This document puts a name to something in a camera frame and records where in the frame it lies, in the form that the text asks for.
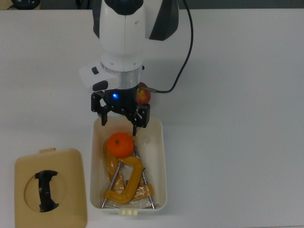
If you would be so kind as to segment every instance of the white tabletop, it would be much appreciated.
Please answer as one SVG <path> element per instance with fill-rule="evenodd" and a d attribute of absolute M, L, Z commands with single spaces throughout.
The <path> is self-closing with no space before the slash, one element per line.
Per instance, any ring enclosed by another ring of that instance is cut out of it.
<path fill-rule="evenodd" d="M 91 11 L 0 12 L 0 220 L 14 227 L 14 163 L 39 149 L 82 154 L 88 228 L 304 225 L 304 10 L 193 10 L 194 46 L 175 90 L 152 95 L 163 124 L 168 203 L 108 215 L 89 201 L 96 114 L 78 68 L 100 55 Z M 169 89 L 186 56 L 181 10 L 146 41 L 143 82 Z"/>

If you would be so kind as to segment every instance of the beige lid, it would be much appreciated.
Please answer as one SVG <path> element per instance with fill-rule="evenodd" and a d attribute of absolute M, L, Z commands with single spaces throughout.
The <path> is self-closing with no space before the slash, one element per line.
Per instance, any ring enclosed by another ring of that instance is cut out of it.
<path fill-rule="evenodd" d="M 38 188 L 39 174 L 46 173 L 41 171 L 55 171 L 52 172 L 55 175 L 50 181 L 44 179 L 44 183 L 47 185 L 49 183 L 51 200 L 58 204 L 48 212 L 40 212 L 43 210 L 40 208 L 40 194 L 47 192 Z M 15 227 L 85 228 L 87 224 L 85 193 L 84 172 L 79 151 L 75 149 L 56 151 L 52 148 L 42 150 L 40 154 L 21 157 L 15 163 Z"/>

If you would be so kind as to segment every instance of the apple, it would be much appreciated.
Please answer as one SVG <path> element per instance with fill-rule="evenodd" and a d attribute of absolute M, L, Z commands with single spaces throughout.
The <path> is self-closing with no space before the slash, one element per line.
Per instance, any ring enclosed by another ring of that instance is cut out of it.
<path fill-rule="evenodd" d="M 148 88 L 148 86 L 143 82 L 140 82 L 139 86 Z M 150 101 L 150 98 L 151 98 L 150 91 L 146 91 L 146 90 L 137 88 L 137 99 L 136 100 L 137 100 L 138 105 L 147 104 Z"/>

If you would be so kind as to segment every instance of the white container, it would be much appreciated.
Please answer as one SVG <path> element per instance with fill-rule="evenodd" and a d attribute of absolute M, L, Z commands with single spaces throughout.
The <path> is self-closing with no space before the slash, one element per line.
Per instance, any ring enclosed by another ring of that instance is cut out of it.
<path fill-rule="evenodd" d="M 103 155 L 103 144 L 113 133 L 126 132 L 132 134 L 133 125 L 124 116 L 109 116 L 105 126 L 98 118 L 93 125 L 90 201 L 96 208 L 101 208 L 104 201 L 103 193 L 109 187 L 110 180 Z M 138 153 L 143 167 L 146 168 L 147 181 L 153 186 L 153 201 L 158 204 L 156 209 L 142 209 L 139 205 L 119 205 L 119 209 L 100 209 L 120 215 L 137 215 L 138 212 L 153 212 L 162 209 L 167 202 L 166 166 L 161 122 L 151 117 L 146 128 L 139 128 L 136 134 Z"/>

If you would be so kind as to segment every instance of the orange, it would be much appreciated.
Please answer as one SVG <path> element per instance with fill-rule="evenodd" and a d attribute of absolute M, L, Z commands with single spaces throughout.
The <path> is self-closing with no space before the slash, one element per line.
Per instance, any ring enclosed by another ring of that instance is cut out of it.
<path fill-rule="evenodd" d="M 114 156 L 124 158 L 132 153 L 134 144 L 131 136 L 127 133 L 118 132 L 111 135 L 107 147 L 109 152 Z"/>

